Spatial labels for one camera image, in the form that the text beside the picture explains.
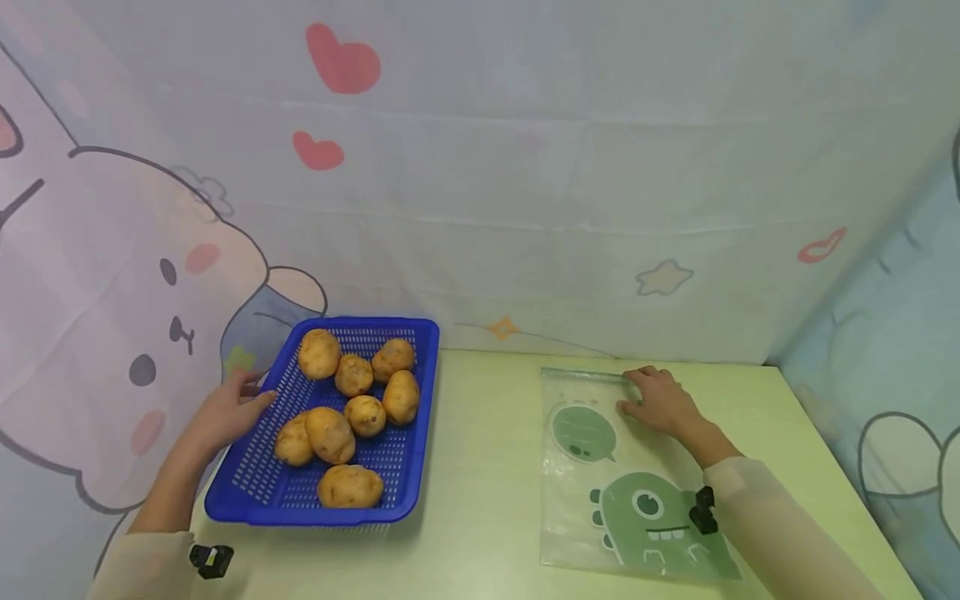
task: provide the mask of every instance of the hand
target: hand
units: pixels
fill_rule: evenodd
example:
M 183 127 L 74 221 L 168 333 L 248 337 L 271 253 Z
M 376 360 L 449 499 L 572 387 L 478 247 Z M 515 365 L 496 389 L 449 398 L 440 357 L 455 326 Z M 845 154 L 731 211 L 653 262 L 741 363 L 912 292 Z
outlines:
M 617 408 L 653 431 L 683 442 L 689 432 L 708 424 L 670 371 L 647 366 L 623 376 L 636 384 L 643 400 L 639 404 L 621 400 Z
M 211 460 L 222 448 L 243 437 L 276 399 L 276 391 L 252 397 L 259 391 L 255 383 L 259 376 L 242 369 L 234 371 L 206 397 L 179 443 Z

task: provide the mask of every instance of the sleeve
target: sleeve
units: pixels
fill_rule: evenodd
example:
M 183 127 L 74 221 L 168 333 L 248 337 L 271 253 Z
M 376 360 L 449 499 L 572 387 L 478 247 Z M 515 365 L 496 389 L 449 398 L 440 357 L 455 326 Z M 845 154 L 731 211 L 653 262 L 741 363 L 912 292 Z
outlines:
M 760 461 L 729 458 L 704 471 L 720 530 L 775 598 L 881 599 L 857 567 Z
M 86 600 L 189 598 L 193 534 L 127 534 L 110 548 Z

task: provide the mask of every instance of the wall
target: wall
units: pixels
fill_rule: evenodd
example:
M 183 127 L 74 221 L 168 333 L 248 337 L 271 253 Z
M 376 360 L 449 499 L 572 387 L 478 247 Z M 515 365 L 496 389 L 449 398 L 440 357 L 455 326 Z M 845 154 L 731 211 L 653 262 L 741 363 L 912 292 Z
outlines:
M 4 584 L 79 597 L 206 391 L 308 316 L 764 361 L 948 142 L 958 18 L 0 0 Z
M 958 147 L 780 362 L 930 599 L 960 596 Z

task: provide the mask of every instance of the clear plastic bag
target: clear plastic bag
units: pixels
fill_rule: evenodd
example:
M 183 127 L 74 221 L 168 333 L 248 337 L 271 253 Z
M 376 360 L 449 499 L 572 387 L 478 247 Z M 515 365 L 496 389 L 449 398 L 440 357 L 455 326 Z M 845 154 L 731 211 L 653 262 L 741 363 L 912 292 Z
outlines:
M 703 535 L 689 511 L 700 468 L 674 440 L 616 411 L 639 401 L 620 375 L 544 368 L 540 562 L 689 583 L 742 580 L 722 534 Z

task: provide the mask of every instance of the table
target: table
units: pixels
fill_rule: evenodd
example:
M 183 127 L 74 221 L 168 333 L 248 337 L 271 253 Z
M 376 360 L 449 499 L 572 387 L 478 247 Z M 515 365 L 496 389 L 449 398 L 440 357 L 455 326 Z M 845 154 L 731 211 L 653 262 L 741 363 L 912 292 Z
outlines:
M 540 367 L 622 372 L 638 361 L 444 350 L 420 503 L 393 525 L 268 529 L 215 523 L 236 551 L 194 598 L 585 600 L 721 598 L 713 588 L 540 565 Z M 747 456 L 763 460 L 890 598 L 921 598 L 824 442 L 772 367 L 655 363 Z M 765 591 L 759 592 L 763 597 Z

